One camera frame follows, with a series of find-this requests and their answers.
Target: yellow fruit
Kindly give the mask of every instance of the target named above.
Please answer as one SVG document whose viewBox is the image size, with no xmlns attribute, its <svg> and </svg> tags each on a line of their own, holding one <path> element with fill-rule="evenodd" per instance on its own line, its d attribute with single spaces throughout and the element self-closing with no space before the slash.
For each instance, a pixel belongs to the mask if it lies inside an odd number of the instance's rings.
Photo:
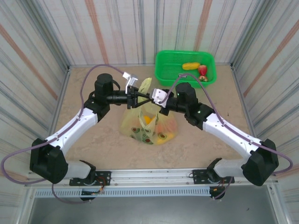
<svg viewBox="0 0 299 224">
<path fill-rule="evenodd" d="M 166 135 L 167 135 L 166 139 L 158 138 L 157 141 L 156 141 L 156 145 L 162 145 L 165 142 L 169 141 L 170 139 L 174 138 L 174 134 L 173 133 L 167 133 Z"/>
<path fill-rule="evenodd" d="M 182 68 L 184 70 L 193 70 L 193 69 L 198 69 L 200 64 L 198 62 L 193 62 L 193 63 L 185 63 L 183 64 Z"/>
<path fill-rule="evenodd" d="M 144 120 L 145 120 L 146 125 L 148 125 L 151 122 L 151 118 L 146 115 L 144 115 Z"/>
</svg>

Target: wire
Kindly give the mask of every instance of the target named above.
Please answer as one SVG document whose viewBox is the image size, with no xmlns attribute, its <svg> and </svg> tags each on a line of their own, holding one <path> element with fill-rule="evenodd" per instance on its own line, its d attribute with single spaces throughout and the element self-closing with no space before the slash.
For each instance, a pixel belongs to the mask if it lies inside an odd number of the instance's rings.
<svg viewBox="0 0 299 224">
<path fill-rule="evenodd" d="M 104 187 L 106 186 L 106 181 L 105 181 L 105 178 L 104 178 L 104 177 L 102 177 L 102 176 L 97 176 L 97 177 L 96 177 L 96 179 L 98 180 L 98 182 L 100 183 L 100 185 L 102 185 L 102 189 L 104 189 Z"/>
<path fill-rule="evenodd" d="M 63 202 L 63 203 L 66 203 L 66 204 L 84 204 L 84 203 L 87 203 L 87 202 L 90 202 L 91 200 L 88 200 L 88 201 L 82 201 L 82 202 L 72 202 L 72 201 L 68 201 L 68 200 L 64 200 L 60 197 L 57 196 L 57 194 L 55 194 L 55 191 L 54 191 L 54 184 L 52 184 L 52 194 L 54 195 L 54 197 Z"/>
<path fill-rule="evenodd" d="M 228 182 L 228 185 L 226 186 L 226 188 L 223 190 L 223 192 L 221 192 L 219 195 L 217 195 L 216 197 L 213 197 L 213 199 L 215 200 L 215 199 L 217 199 L 218 197 L 220 197 L 221 195 L 223 195 L 226 191 L 227 191 L 227 189 L 229 188 L 229 186 L 230 186 L 230 184 L 231 184 L 231 182 L 233 181 L 233 177 L 231 177 L 230 178 L 230 180 L 229 180 L 229 182 Z"/>
<path fill-rule="evenodd" d="M 81 117 L 81 115 L 82 115 L 82 113 L 83 113 L 83 109 L 84 109 L 84 99 L 83 99 L 83 95 L 82 95 L 82 91 L 83 91 L 84 84 L 85 84 L 85 82 L 86 82 L 87 77 L 89 76 L 89 74 L 90 74 L 95 68 L 97 68 L 97 67 L 101 67 L 101 66 L 106 66 L 106 67 L 112 68 L 112 69 L 118 71 L 119 73 L 122 73 L 122 74 L 123 74 L 123 71 L 119 70 L 118 68 L 116 68 L 116 67 L 114 67 L 114 66 L 112 66 L 112 65 L 110 65 L 110 64 L 98 64 L 98 65 L 93 66 L 93 67 L 87 72 L 87 74 L 85 75 L 85 77 L 84 77 L 84 79 L 83 79 L 83 82 L 82 82 L 82 85 L 81 85 L 81 89 L 80 89 L 81 109 L 80 109 L 80 113 L 79 113 L 79 116 L 78 116 L 79 118 Z M 36 146 L 32 146 L 32 147 L 28 147 L 28 148 L 20 149 L 20 150 L 18 150 L 18 151 L 15 151 L 15 152 L 10 153 L 10 154 L 8 154 L 7 156 L 5 156 L 5 157 L 2 159 L 2 161 L 1 161 L 1 165 L 0 165 L 0 167 L 1 167 L 1 171 L 2 171 L 3 175 L 4 175 L 7 179 L 9 179 L 10 181 L 12 181 L 12 182 L 14 182 L 14 183 L 17 183 L 17 184 L 33 184 L 33 183 L 39 183 L 39 182 L 45 181 L 45 179 L 40 179 L 40 180 L 30 181 L 30 182 L 21 182 L 21 181 L 18 181 L 18 180 L 16 180 L 16 179 L 12 178 L 12 177 L 6 172 L 6 170 L 5 170 L 5 168 L 4 168 L 4 163 L 5 163 L 5 161 L 6 161 L 8 158 L 10 158 L 10 157 L 12 157 L 12 156 L 14 156 L 14 155 L 17 155 L 17 154 L 19 154 L 19 153 L 23 153 L 23 152 L 26 152 L 26 151 L 31 151 L 31 150 L 34 150 L 34 149 L 37 149 L 37 148 L 46 146 L 46 145 L 48 145 L 48 144 L 50 144 L 50 143 L 56 141 L 56 140 L 59 139 L 62 135 L 64 135 L 65 133 L 67 133 L 72 127 L 74 127 L 74 125 L 78 122 L 79 118 L 76 119 L 76 120 L 75 120 L 70 126 L 68 126 L 63 132 L 61 132 L 61 133 L 57 136 L 57 138 L 53 138 L 53 139 L 51 139 L 51 140 L 49 140 L 49 141 L 47 141 L 47 142 L 45 142 L 45 143 L 42 143 L 42 144 L 39 144 L 39 145 L 36 145 Z"/>
<path fill-rule="evenodd" d="M 217 187 L 219 187 L 221 185 L 222 181 L 223 181 L 223 178 L 219 181 L 219 184 Z"/>
<path fill-rule="evenodd" d="M 223 188 L 223 185 L 224 185 L 224 178 L 222 179 L 222 185 L 221 185 L 221 188 Z"/>
<path fill-rule="evenodd" d="M 237 131 L 235 131 L 234 129 L 232 129 L 230 126 L 226 125 L 226 124 L 224 123 L 224 121 L 222 120 L 222 117 L 221 117 L 220 114 L 218 113 L 218 111 L 217 111 L 217 109 L 216 109 L 214 103 L 212 102 L 212 100 L 211 100 L 209 94 L 207 93 L 206 89 L 204 88 L 203 84 L 202 84 L 202 83 L 198 80 L 198 78 L 196 78 L 193 74 L 190 74 L 190 73 L 184 73 L 184 74 L 179 75 L 178 78 L 176 79 L 176 81 L 173 83 L 173 85 L 172 85 L 171 88 L 169 89 L 169 91 L 168 91 L 166 97 L 160 102 L 160 104 L 162 104 L 163 102 L 165 102 L 165 101 L 168 99 L 169 95 L 171 94 L 172 90 L 175 88 L 175 86 L 176 86 L 176 84 L 178 83 L 178 81 L 179 81 L 182 77 L 186 77 L 186 76 L 191 76 L 192 78 L 194 78 L 194 79 L 199 83 L 199 85 L 201 86 L 202 90 L 204 91 L 206 97 L 208 98 L 208 100 L 209 100 L 209 102 L 210 102 L 212 108 L 214 109 L 215 114 L 217 115 L 219 121 L 221 122 L 221 124 L 222 124 L 224 127 L 226 127 L 228 130 L 230 130 L 232 133 L 234 133 L 234 134 L 237 135 L 238 137 L 240 137 L 240 138 L 244 139 L 245 141 L 249 142 L 250 144 L 252 144 L 252 145 L 254 145 L 254 146 L 257 146 L 257 147 L 260 147 L 260 148 L 262 148 L 262 149 L 265 149 L 265 150 L 267 150 L 267 151 L 269 151 L 269 152 L 271 152 L 271 153 L 274 153 L 274 154 L 276 154 L 276 155 L 279 155 L 279 156 L 281 156 L 281 157 L 283 157 L 283 158 L 285 158 L 286 160 L 289 161 L 289 163 L 290 163 L 289 167 L 287 167 L 287 168 L 285 168 L 285 169 L 282 169 L 282 170 L 280 170 L 280 171 L 273 172 L 273 173 L 272 173 L 273 175 L 275 175 L 275 174 L 280 174 L 280 173 L 284 173 L 284 172 L 289 171 L 290 169 L 292 169 L 292 167 L 293 167 L 293 161 L 292 161 L 288 156 L 284 155 L 284 154 L 281 153 L 281 152 L 278 152 L 278 151 L 275 151 L 275 150 L 273 150 L 273 149 L 271 149 L 271 148 L 268 148 L 268 147 L 266 147 L 266 146 L 262 146 L 261 144 L 252 142 L 250 139 L 244 137 L 243 135 L 239 134 Z"/>
</svg>

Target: metal edge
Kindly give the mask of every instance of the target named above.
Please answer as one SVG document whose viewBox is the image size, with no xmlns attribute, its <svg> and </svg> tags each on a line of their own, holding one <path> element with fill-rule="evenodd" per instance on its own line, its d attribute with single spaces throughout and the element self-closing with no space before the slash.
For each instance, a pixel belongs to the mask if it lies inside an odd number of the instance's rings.
<svg viewBox="0 0 299 224">
<path fill-rule="evenodd" d="M 249 20 L 249 22 L 246 24 L 244 30 L 241 33 L 241 37 L 238 40 L 238 43 L 234 49 L 233 54 L 230 57 L 230 61 L 231 62 L 235 62 L 236 58 L 239 58 L 241 53 L 246 53 L 244 52 L 243 48 L 245 45 L 248 44 L 249 39 L 251 38 L 255 28 L 256 28 L 256 24 L 258 23 L 260 16 L 263 14 L 264 9 L 267 5 L 267 0 L 266 1 L 259 1 L 257 3 L 257 8 L 256 10 L 253 12 L 253 14 L 251 15 L 251 18 Z"/>
<path fill-rule="evenodd" d="M 82 191 L 98 191 L 95 188 L 57 188 L 54 191 L 59 197 L 90 197 L 81 195 Z M 130 188 L 108 188 L 105 187 L 102 193 L 93 195 L 94 197 L 139 197 L 139 196 L 211 196 L 210 187 L 207 186 L 162 186 L 162 187 L 130 187 Z M 37 189 L 35 198 L 54 198 L 52 189 Z"/>
<path fill-rule="evenodd" d="M 71 65 L 70 68 L 91 68 L 93 66 L 95 66 L 97 64 L 82 64 L 82 65 Z M 149 64 L 109 64 L 112 65 L 114 67 L 149 67 L 149 66 L 155 66 L 154 63 L 149 63 Z M 219 63 L 215 63 L 216 66 L 219 65 L 230 65 L 230 63 L 226 63 L 226 62 L 219 62 Z"/>
<path fill-rule="evenodd" d="M 48 136 L 55 132 L 56 125 L 57 125 L 58 118 L 59 118 L 59 114 L 60 114 L 60 110 L 61 110 L 61 106 L 62 106 L 62 103 L 63 103 L 63 100 L 64 100 L 64 95 L 65 95 L 65 92 L 66 92 L 66 87 L 67 87 L 67 84 L 68 84 L 69 79 L 70 79 L 70 75 L 71 75 L 71 69 L 67 69 L 64 73 L 64 81 L 63 81 L 63 84 L 61 86 L 58 101 L 56 103 L 55 113 L 54 113 L 53 118 L 52 118 L 52 124 L 51 124 L 51 127 L 49 129 Z"/>
<path fill-rule="evenodd" d="M 193 179 L 189 178 L 192 170 L 189 169 L 137 169 L 137 170 L 110 170 L 111 183 L 107 188 L 130 188 L 130 187 L 181 187 L 194 186 Z M 29 174 L 29 180 L 37 180 L 40 177 L 34 173 Z M 277 184 L 277 179 L 271 176 L 266 182 L 267 184 Z M 234 185 L 252 185 L 246 178 L 236 177 Z M 28 185 L 26 188 L 44 189 L 49 188 L 51 183 L 49 181 Z M 200 186 L 217 186 L 217 184 L 201 184 Z M 55 185 L 55 188 L 77 188 L 77 186 L 69 186 L 69 179 L 64 179 Z M 94 186 L 80 186 L 79 188 L 94 188 Z"/>
<path fill-rule="evenodd" d="M 232 71 L 233 79 L 234 79 L 234 82 L 235 82 L 235 87 L 236 87 L 238 95 L 239 95 L 241 106 L 242 106 L 242 109 L 243 109 L 243 112 L 244 112 L 244 115 L 245 115 L 245 119 L 246 119 L 246 122 L 247 122 L 247 125 L 248 125 L 248 128 L 249 128 L 249 131 L 250 131 L 250 135 L 256 137 L 256 133 L 255 133 L 254 128 L 253 128 L 253 122 L 250 119 L 248 109 L 247 109 L 247 106 L 245 104 L 245 100 L 244 100 L 243 94 L 241 93 L 241 89 L 240 89 L 240 86 L 239 86 L 239 83 L 238 83 L 238 80 L 237 80 L 237 77 L 236 77 L 235 70 L 232 67 L 231 67 L 231 71 Z"/>
<path fill-rule="evenodd" d="M 64 72 L 64 75 L 65 75 L 64 81 L 63 81 L 63 84 L 62 84 L 62 87 L 60 90 L 58 101 L 56 103 L 56 109 L 55 109 L 55 113 L 53 114 L 53 117 L 52 117 L 52 124 L 49 129 L 48 135 L 51 135 L 55 131 L 59 113 L 60 113 L 61 106 L 62 106 L 62 102 L 63 102 L 63 98 L 64 98 L 64 94 L 65 94 L 65 90 L 66 90 L 66 86 L 69 81 L 70 72 L 71 71 L 69 69 L 67 69 Z M 32 187 L 27 188 L 25 186 L 24 191 L 25 191 L 25 194 L 22 197 L 21 206 L 19 207 L 17 216 L 14 219 L 14 223 L 16 223 L 16 224 L 27 224 L 28 223 L 29 216 L 31 214 L 31 208 L 32 208 L 33 202 L 34 202 L 34 195 L 35 195 L 35 191 L 36 191 L 35 188 L 32 188 Z"/>
<path fill-rule="evenodd" d="M 279 186 L 268 184 L 267 189 L 273 205 L 274 213 L 279 224 L 292 224 L 286 204 L 281 196 Z"/>
<path fill-rule="evenodd" d="M 36 195 L 36 189 L 24 189 L 24 191 L 22 206 L 19 208 L 19 215 L 14 221 L 16 224 L 28 223 Z"/>
<path fill-rule="evenodd" d="M 241 93 L 240 86 L 239 86 L 239 83 L 238 83 L 237 78 L 236 78 L 236 72 L 233 68 L 231 68 L 231 70 L 232 70 L 232 75 L 233 75 L 233 78 L 234 78 L 234 82 L 235 82 L 235 85 L 236 85 L 236 89 L 237 89 L 237 92 L 238 92 L 238 95 L 239 95 L 239 98 L 240 98 L 240 102 L 241 102 L 241 105 L 242 105 L 242 108 L 243 108 L 243 112 L 244 112 L 245 119 L 246 119 L 247 124 L 248 124 L 250 134 L 252 136 L 256 137 L 256 133 L 255 133 L 254 128 L 253 128 L 253 123 L 250 119 L 248 109 L 247 109 L 245 101 L 244 101 L 244 97 Z M 267 185 L 267 188 L 268 188 L 268 191 L 269 191 L 269 195 L 270 195 L 270 198 L 271 198 L 271 202 L 272 202 L 273 209 L 275 211 L 278 223 L 279 224 L 292 224 L 288 209 L 287 209 L 286 204 L 283 200 L 283 197 L 280 193 L 280 190 L 278 189 L 279 188 L 279 183 L 277 183 L 277 180 L 275 179 L 275 181 L 272 180 L 272 182 L 271 181 L 267 182 L 266 185 Z"/>
<path fill-rule="evenodd" d="M 49 26 L 48 27 L 46 26 L 47 23 L 45 19 L 44 20 L 42 19 L 43 18 L 42 10 L 38 10 L 36 8 L 37 3 L 32 0 L 18 0 L 18 2 L 20 2 L 26 8 L 28 15 L 33 20 L 39 33 L 41 34 L 47 46 L 49 47 L 50 51 L 56 58 L 57 63 L 63 64 L 63 67 L 67 68 L 67 64 L 69 63 L 67 56 L 64 55 L 64 52 L 57 39 L 54 40 L 54 35 L 49 33 L 51 29 Z"/>
<path fill-rule="evenodd" d="M 32 14 L 36 17 L 36 20 L 39 22 L 40 27 L 43 29 L 42 33 L 44 33 L 54 49 L 54 51 L 58 54 L 59 61 L 61 61 L 64 66 L 67 68 L 70 65 L 70 60 L 66 55 L 63 46 L 60 44 L 59 39 L 56 37 L 55 32 L 53 31 L 53 27 L 48 20 L 48 17 L 45 15 L 45 12 L 40 6 L 39 1 L 36 0 L 25 0 L 29 7 L 32 10 Z"/>
<path fill-rule="evenodd" d="M 263 29 L 264 25 L 269 20 L 270 16 L 269 13 L 273 13 L 276 5 L 279 1 L 272 1 L 272 0 L 264 0 L 263 5 L 259 9 L 256 17 L 254 18 L 254 23 L 252 27 L 248 31 L 248 35 L 246 36 L 245 40 L 241 43 L 241 47 L 238 49 L 238 52 L 235 54 L 234 57 L 231 58 L 235 67 L 239 67 L 240 63 L 244 60 L 249 48 L 255 41 L 256 35 L 259 35 L 261 30 Z"/>
</svg>

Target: beige floor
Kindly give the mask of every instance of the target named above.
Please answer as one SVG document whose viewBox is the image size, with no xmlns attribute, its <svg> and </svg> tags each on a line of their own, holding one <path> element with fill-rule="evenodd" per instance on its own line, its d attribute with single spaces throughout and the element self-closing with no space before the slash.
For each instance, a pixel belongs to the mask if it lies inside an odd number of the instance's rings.
<svg viewBox="0 0 299 224">
<path fill-rule="evenodd" d="M 143 80 L 153 77 L 152 87 L 161 87 L 154 78 L 154 67 L 120 68 Z M 69 121 L 80 108 L 79 90 L 89 68 L 74 68 L 68 83 L 60 112 L 57 129 Z M 109 73 L 124 87 L 121 74 L 110 68 L 97 68 L 89 76 L 83 93 L 84 99 L 94 90 L 96 77 Z M 241 103 L 229 66 L 217 66 L 217 81 L 207 87 L 220 114 L 241 130 L 249 132 Z M 197 89 L 199 101 L 208 104 L 201 89 Z M 178 135 L 164 145 L 146 145 L 119 132 L 125 105 L 111 106 L 110 112 L 96 126 L 90 128 L 69 150 L 68 160 L 85 160 L 98 169 L 135 168 L 195 168 L 206 167 L 215 158 L 240 158 L 233 149 L 218 138 L 187 123 L 183 114 L 175 114 Z"/>
</svg>

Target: metal base plate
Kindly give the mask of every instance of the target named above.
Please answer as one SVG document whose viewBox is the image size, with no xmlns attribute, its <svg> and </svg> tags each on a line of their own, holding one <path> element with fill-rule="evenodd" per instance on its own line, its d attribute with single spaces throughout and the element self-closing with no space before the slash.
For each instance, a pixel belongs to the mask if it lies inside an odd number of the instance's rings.
<svg viewBox="0 0 299 224">
<path fill-rule="evenodd" d="M 111 180 L 111 171 L 96 171 L 96 177 L 100 176 L 105 179 L 105 183 L 103 183 L 102 178 L 100 178 L 100 182 L 103 186 L 109 186 Z M 70 186 L 101 186 L 101 184 L 95 180 L 92 184 L 86 184 L 85 179 L 73 178 L 70 180 Z"/>
<path fill-rule="evenodd" d="M 192 175 L 193 175 L 193 181 L 194 184 L 211 184 L 214 183 L 209 179 L 209 176 L 207 175 L 207 170 L 206 169 L 195 169 L 192 170 Z M 228 183 L 230 180 L 230 176 L 224 177 L 224 184 Z"/>
</svg>

